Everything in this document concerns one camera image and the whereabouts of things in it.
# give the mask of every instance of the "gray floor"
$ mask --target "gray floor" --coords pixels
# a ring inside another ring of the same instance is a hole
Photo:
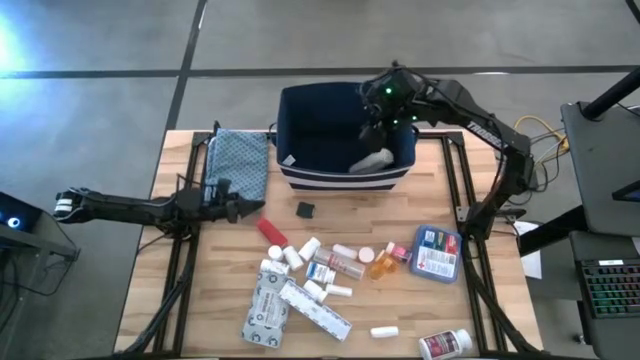
[[[196,4],[0,0],[0,70],[179,69]],[[640,60],[639,26],[619,0],[209,0],[193,68],[367,67],[396,58],[423,67],[628,65]],[[534,114],[559,128],[562,103],[593,99],[623,75],[445,77],[506,123]],[[283,87],[365,78],[190,79],[176,127],[220,120],[265,128]],[[147,197],[175,86],[173,78],[0,80],[0,151],[10,154],[0,157],[0,191],[48,210],[68,186]],[[640,103],[640,94],[627,103]],[[544,130],[525,123],[522,131]],[[546,221],[579,204],[569,156],[560,171],[526,206],[527,219]],[[140,228],[94,221],[67,229],[82,256],[55,296],[28,298],[12,348],[20,358],[112,349]],[[551,260],[545,274],[562,261]],[[545,348],[593,356],[572,343],[575,303],[550,299],[553,284],[530,288]]]

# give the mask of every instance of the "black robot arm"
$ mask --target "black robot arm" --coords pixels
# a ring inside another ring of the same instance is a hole
[[[264,206],[264,201],[246,200],[229,193],[230,181],[220,180],[215,196],[204,201],[202,189],[183,188],[169,197],[151,200],[104,195],[85,188],[69,188],[56,196],[54,218],[65,224],[93,219],[156,226],[165,234],[186,235],[189,226],[201,221],[238,221]]]
[[[530,189],[534,161],[529,138],[479,107],[459,82],[429,79],[394,63],[385,73],[363,83],[360,93],[372,115],[361,139],[372,151],[385,144],[388,132],[418,121],[431,126],[438,122],[462,126],[500,151],[502,176],[496,178],[484,201],[469,209],[465,234],[487,239],[500,207],[512,195]]]

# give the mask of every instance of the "fabric storage bin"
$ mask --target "fabric storage bin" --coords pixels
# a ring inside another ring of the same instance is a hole
[[[386,148],[394,163],[373,174],[349,174],[369,151],[358,139],[369,119],[358,87],[334,82],[282,90],[278,111],[277,162],[287,181],[301,190],[389,190],[415,162],[416,136],[410,127],[390,134]]]

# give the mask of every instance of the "gray cloth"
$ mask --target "gray cloth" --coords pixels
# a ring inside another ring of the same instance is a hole
[[[211,200],[218,179],[231,180],[229,191],[247,200],[264,200],[268,156],[265,133],[219,129],[207,153],[205,200]]]

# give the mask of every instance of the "red object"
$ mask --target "red object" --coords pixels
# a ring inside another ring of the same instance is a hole
[[[260,220],[258,220],[257,226],[258,229],[260,229],[260,232],[262,232],[262,234],[267,237],[267,240],[269,240],[270,243],[272,243],[273,245],[278,245],[280,247],[287,246],[287,238],[284,237],[280,230],[276,229],[276,227],[273,226],[273,224],[269,220],[261,218]]]

